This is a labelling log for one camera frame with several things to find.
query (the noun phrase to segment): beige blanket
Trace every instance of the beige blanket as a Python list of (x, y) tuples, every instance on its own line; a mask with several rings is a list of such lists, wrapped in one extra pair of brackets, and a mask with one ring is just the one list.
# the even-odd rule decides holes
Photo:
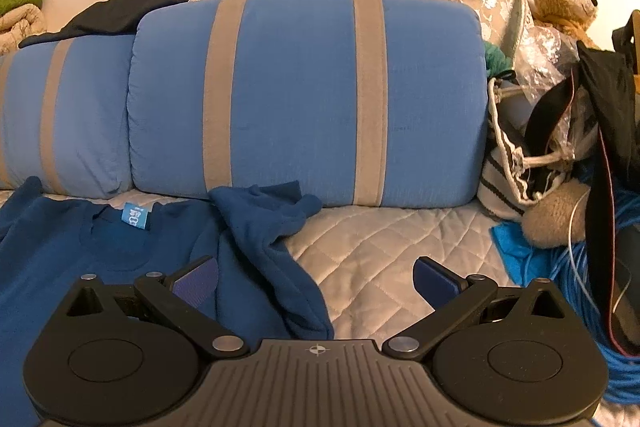
[(23, 4), (0, 17), (0, 55), (18, 49), (20, 41), (47, 31), (44, 15), (33, 4)]

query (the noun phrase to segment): neckline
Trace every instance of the neckline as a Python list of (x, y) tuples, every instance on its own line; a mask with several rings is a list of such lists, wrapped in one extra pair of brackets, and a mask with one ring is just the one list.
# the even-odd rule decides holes
[(102, 220), (113, 223), (114, 227), (131, 226), (122, 221), (122, 209), (113, 208), (110, 204), (89, 203), (86, 206), (82, 216), (79, 242), (82, 248), (94, 258), (98, 267), (109, 271), (132, 271), (148, 263), (153, 256), (154, 244), (162, 227), (162, 212), (149, 211), (146, 229), (140, 230), (141, 233), (145, 233), (145, 238), (137, 251), (127, 249), (126, 245), (119, 245), (116, 241), (108, 245), (98, 244), (92, 237), (94, 220), (98, 216)]

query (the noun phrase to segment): silver screw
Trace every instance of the silver screw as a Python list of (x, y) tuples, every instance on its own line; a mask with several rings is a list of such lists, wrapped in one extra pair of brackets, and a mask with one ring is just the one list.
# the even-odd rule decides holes
[(398, 353), (410, 353), (420, 347), (420, 342), (413, 337), (394, 337), (389, 341), (389, 347)]
[(242, 349), (244, 342), (240, 337), (236, 337), (235, 335), (222, 335), (221, 337), (214, 339), (211, 345), (218, 351), (225, 351), (228, 353), (230, 351), (238, 351), (239, 349)]

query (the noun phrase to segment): beige stripe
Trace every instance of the beige stripe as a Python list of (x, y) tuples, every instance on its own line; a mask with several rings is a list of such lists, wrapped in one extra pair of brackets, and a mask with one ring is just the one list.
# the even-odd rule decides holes
[(232, 183), (231, 91), (245, 1), (220, 1), (211, 28), (202, 103), (202, 162), (207, 190), (230, 187)]
[[(0, 125), (2, 123), (2, 113), (4, 111), (4, 88), (6, 80), (9, 76), (11, 63), (14, 61), (15, 52), (4, 57), (0, 66)], [(9, 172), (6, 169), (6, 161), (4, 159), (4, 150), (2, 150), (2, 140), (0, 140), (0, 185), (2, 187), (11, 187), (9, 183)]]
[(382, 0), (353, 0), (358, 117), (353, 204), (380, 206), (385, 188), (387, 77)]
[(74, 39), (66, 39), (56, 44), (49, 64), (49, 72), (42, 96), (42, 112), (40, 114), (40, 161), (45, 179), (51, 190), (56, 194), (63, 194), (64, 189), (60, 184), (56, 161), (53, 152), (53, 126), (56, 118), (56, 101), (58, 99), (58, 87), (60, 75), (65, 65), (66, 52), (69, 51)]

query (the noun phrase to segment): blue sweater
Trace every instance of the blue sweater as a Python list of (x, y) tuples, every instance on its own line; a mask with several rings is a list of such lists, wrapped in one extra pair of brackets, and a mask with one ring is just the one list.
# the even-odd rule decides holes
[(200, 311), (255, 347), (261, 338), (325, 340), (333, 329), (322, 294), (281, 241), (321, 207), (298, 183), (220, 187), (212, 201), (155, 204), (145, 230), (122, 211), (54, 201), (29, 178), (0, 208), (0, 425), (38, 420), (22, 387), (22, 363), (49, 315), (83, 273), (107, 284), (148, 271), (171, 273), (217, 258), (215, 293)]

